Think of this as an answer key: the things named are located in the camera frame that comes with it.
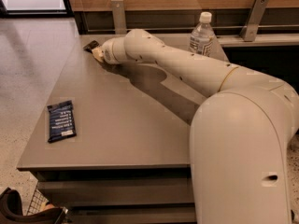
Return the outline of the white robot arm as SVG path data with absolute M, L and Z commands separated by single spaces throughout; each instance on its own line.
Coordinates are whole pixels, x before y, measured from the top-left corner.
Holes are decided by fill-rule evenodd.
M 299 97 L 290 84 L 167 46 L 142 29 L 91 52 L 101 63 L 155 63 L 206 97 L 190 130 L 198 224 L 292 224 L 287 149 Z

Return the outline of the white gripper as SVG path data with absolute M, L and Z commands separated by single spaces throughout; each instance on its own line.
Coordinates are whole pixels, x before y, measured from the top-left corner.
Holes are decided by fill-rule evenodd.
M 106 41 L 102 48 L 96 47 L 92 50 L 93 57 L 99 63 L 106 61 L 109 64 L 120 64 L 125 61 L 124 38 L 111 38 Z

